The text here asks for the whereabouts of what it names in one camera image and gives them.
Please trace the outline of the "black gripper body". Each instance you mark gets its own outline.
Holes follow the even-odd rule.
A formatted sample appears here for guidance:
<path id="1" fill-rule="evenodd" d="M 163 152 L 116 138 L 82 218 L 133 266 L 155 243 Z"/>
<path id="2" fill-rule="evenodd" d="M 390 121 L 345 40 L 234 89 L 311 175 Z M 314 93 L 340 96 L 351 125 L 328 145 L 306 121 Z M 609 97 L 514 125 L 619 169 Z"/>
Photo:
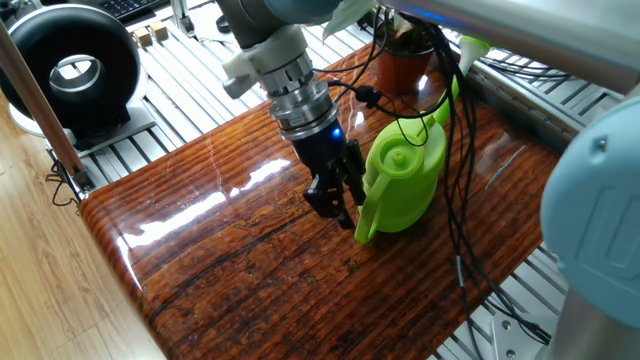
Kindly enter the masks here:
<path id="1" fill-rule="evenodd" d="M 338 122 L 298 140 L 292 140 L 291 144 L 300 162 L 311 172 L 312 176 L 321 172 L 326 165 L 338 157 L 347 140 Z"/>

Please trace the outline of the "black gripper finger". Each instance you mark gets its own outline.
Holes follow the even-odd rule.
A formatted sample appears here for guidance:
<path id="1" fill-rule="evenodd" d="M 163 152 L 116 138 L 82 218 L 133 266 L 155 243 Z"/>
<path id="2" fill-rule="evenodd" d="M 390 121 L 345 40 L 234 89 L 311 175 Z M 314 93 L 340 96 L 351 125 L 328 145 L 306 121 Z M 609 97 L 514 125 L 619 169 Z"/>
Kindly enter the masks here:
<path id="1" fill-rule="evenodd" d="M 365 174 L 365 162 L 357 140 L 349 140 L 346 143 L 343 154 L 344 170 L 346 178 L 344 182 L 357 205 L 362 205 L 366 199 L 363 189 L 362 177 Z"/>
<path id="2" fill-rule="evenodd" d="M 336 169 L 328 167 L 316 172 L 303 196 L 320 217 L 337 221 L 342 229 L 355 227 L 346 209 L 342 178 Z"/>

